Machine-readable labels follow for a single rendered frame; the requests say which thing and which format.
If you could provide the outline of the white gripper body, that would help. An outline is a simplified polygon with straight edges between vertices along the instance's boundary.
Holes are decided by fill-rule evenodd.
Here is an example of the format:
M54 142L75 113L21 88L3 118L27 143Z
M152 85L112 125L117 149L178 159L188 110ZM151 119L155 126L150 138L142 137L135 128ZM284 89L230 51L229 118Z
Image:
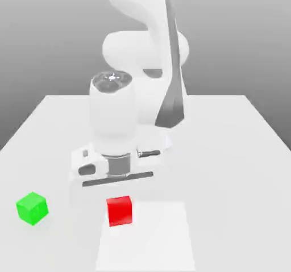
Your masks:
M104 204L109 198L129 196L133 200L158 200L164 197L159 173L146 171L118 177L77 175L69 179L69 204Z

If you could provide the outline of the small green cube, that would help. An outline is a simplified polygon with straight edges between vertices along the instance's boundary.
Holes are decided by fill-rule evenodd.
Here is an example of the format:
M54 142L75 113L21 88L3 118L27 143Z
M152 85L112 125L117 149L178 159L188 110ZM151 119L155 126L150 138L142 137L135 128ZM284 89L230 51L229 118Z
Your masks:
M35 192L30 192L18 200L16 209L19 218L30 225L35 225L49 213L46 198Z

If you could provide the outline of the small red cube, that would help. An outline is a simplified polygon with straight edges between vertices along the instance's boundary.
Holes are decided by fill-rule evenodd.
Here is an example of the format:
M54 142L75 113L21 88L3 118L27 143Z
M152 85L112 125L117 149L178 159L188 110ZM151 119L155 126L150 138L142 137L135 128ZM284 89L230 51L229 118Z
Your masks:
M132 201L129 196L109 198L106 204L110 227L132 223Z

